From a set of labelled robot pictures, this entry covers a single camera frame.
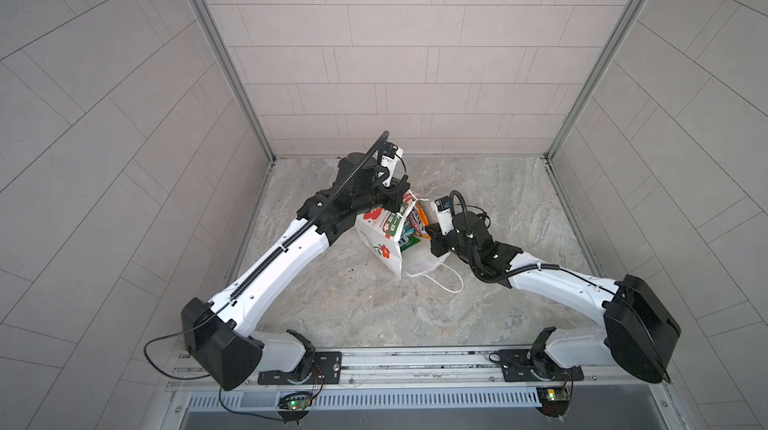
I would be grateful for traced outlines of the white paper bag red flowers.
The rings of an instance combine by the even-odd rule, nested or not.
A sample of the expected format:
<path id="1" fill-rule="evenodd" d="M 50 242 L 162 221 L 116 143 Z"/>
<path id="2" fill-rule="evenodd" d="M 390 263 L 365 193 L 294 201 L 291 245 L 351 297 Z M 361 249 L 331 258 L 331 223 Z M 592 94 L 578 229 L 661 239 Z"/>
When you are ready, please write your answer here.
<path id="1" fill-rule="evenodd" d="M 413 208 L 417 200 L 422 201 L 430 224 L 438 223 L 433 200 L 408 191 L 400 210 L 392 212 L 383 208 L 374 209 L 357 216 L 354 228 L 365 246 L 372 250 L 377 258 L 398 278 L 424 277 L 451 294 L 460 293 L 464 289 L 463 278 L 456 270 L 445 264 L 448 253 L 440 257 L 432 254 L 430 236 L 423 238 L 418 244 L 405 251 L 399 249 L 398 240 L 404 226 L 404 220 L 409 214 L 414 213 Z M 458 278 L 458 289 L 451 289 L 443 285 L 433 276 L 439 267 L 451 271 Z"/>

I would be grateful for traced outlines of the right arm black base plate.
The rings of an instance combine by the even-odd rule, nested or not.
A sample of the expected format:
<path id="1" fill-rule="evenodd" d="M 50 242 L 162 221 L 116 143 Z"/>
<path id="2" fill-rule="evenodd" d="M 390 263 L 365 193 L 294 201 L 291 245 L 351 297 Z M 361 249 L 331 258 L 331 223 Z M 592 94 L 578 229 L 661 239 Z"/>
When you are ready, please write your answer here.
<path id="1" fill-rule="evenodd" d="M 499 349 L 491 352 L 488 359 L 499 366 L 505 382 L 569 382 L 583 381 L 580 366 L 560 367 L 546 352 L 546 342 L 556 330 L 545 327 L 530 347 Z"/>

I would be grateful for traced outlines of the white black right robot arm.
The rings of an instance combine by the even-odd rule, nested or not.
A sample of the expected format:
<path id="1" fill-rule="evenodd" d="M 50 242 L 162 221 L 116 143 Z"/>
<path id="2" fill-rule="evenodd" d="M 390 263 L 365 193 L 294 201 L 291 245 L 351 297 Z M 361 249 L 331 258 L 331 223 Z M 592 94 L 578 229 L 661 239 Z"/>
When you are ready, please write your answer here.
<path id="1" fill-rule="evenodd" d="M 578 329 L 547 327 L 528 350 L 527 363 L 542 380 L 582 366 L 617 365 L 647 382 L 669 382 L 667 368 L 681 327 L 641 278 L 587 275 L 545 262 L 499 242 L 473 212 L 428 225 L 431 251 L 452 252 L 487 284 L 528 291 L 580 312 L 593 322 Z"/>

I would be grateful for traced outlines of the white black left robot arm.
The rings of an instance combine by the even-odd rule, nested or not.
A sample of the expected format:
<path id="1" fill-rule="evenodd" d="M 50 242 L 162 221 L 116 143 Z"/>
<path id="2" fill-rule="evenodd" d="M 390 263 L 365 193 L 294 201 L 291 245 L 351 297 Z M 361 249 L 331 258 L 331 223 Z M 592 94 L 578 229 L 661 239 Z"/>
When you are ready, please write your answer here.
<path id="1" fill-rule="evenodd" d="M 401 148 L 388 143 L 382 156 L 353 152 L 342 158 L 332 187 L 308 198 L 247 272 L 209 300 L 193 298 L 184 306 L 186 350 L 224 390 L 235 389 L 255 372 L 281 372 L 297 382 L 308 377 L 314 345 L 294 330 L 259 332 L 258 323 L 288 284 L 358 216 L 399 210 L 410 188 L 406 177 L 394 175 L 402 155 Z"/>

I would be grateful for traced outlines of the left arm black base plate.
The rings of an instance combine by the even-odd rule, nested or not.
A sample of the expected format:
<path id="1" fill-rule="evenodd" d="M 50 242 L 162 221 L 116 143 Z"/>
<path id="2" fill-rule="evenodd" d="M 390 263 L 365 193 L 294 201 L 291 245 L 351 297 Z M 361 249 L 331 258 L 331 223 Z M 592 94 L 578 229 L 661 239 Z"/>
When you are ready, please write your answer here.
<path id="1" fill-rule="evenodd" d="M 343 354 L 318 351 L 301 333 L 288 329 L 284 333 L 257 332 L 262 341 L 262 357 L 257 364 L 259 385 L 308 385 L 316 380 L 338 384 Z"/>

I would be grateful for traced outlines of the orange pink snack packet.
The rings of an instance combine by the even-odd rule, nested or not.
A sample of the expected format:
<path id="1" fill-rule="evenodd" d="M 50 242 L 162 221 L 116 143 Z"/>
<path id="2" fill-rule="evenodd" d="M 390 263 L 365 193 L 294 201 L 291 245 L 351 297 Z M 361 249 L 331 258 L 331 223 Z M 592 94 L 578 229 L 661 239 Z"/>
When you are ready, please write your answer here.
<path id="1" fill-rule="evenodd" d="M 427 228 L 428 226 L 430 226 L 430 222 L 429 222 L 427 213 L 424 210 L 421 200 L 416 201 L 416 204 L 414 205 L 414 208 L 413 208 L 413 212 L 416 219 L 416 224 L 414 224 L 414 228 L 417 229 L 421 235 L 428 237 L 429 233 L 427 231 Z"/>

